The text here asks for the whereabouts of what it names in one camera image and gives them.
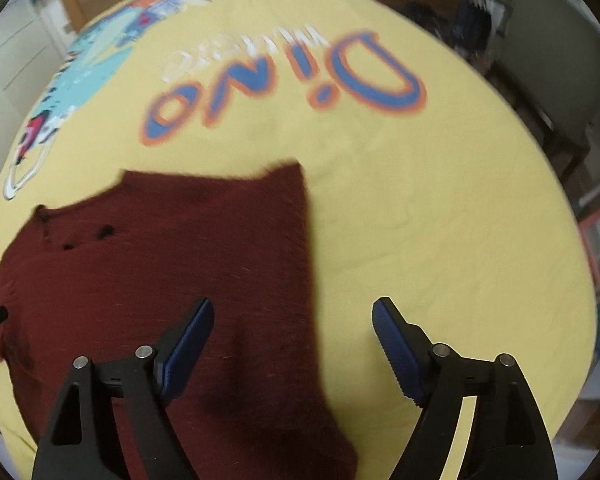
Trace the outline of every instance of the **chair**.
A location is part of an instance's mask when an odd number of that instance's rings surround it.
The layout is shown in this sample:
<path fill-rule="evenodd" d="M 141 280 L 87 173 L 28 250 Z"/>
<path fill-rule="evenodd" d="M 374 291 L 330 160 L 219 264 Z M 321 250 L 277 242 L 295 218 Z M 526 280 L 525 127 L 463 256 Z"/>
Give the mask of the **chair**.
<path fill-rule="evenodd" d="M 567 0 L 517 0 L 485 77 L 494 76 L 516 94 L 514 109 L 526 105 L 541 125 L 546 156 L 571 155 L 564 184 L 589 153 L 586 128 L 600 106 L 599 31 Z"/>

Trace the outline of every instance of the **red sweater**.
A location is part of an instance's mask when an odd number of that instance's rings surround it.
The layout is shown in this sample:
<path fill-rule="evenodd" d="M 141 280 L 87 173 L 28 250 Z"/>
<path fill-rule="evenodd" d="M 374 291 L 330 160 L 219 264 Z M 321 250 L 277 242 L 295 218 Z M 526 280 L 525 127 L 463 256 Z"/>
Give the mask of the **red sweater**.
<path fill-rule="evenodd" d="M 125 173 L 99 196 L 36 209 L 0 263 L 0 361 L 34 439 L 76 357 L 131 356 L 201 296 L 215 328 L 168 408 L 200 478 L 352 479 L 356 454 L 318 380 L 297 164 L 258 180 Z"/>

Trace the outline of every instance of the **white cabinet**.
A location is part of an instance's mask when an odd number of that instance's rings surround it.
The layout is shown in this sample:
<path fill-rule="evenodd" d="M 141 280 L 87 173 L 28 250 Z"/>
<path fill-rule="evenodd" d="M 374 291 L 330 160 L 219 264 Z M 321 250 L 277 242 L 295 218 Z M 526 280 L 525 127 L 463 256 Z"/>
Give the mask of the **white cabinet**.
<path fill-rule="evenodd" d="M 0 170 L 30 108 L 62 62 L 29 0 L 0 13 Z"/>

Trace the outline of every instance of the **bed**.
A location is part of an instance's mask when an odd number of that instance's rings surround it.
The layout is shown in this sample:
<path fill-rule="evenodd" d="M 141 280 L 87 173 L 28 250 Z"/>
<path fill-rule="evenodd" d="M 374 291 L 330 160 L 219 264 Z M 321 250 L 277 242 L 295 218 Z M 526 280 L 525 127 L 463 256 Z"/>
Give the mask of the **bed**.
<path fill-rule="evenodd" d="M 419 414 L 373 334 L 381 296 L 462 355 L 514 355 L 555 434 L 592 357 L 587 260 L 540 149 L 471 67 L 372 0 L 64 2 L 80 34 L 0 174 L 0 257 L 36 205 L 78 202 L 122 170 L 251 176 L 295 159 L 322 386 L 357 478 L 389 478 Z M 254 77 L 223 94 L 237 63 Z M 4 364 L 0 429 L 30 478 Z"/>

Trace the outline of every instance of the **hole in sweater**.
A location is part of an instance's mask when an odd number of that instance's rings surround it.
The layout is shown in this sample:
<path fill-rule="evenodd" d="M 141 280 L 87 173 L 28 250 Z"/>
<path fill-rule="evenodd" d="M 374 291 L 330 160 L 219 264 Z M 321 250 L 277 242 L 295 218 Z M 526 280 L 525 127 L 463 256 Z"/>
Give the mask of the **hole in sweater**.
<path fill-rule="evenodd" d="M 113 236 L 115 232 L 116 230 L 113 228 L 113 225 L 107 224 L 100 230 L 96 238 L 98 240 L 104 240 L 104 238 L 106 238 L 107 236 Z"/>

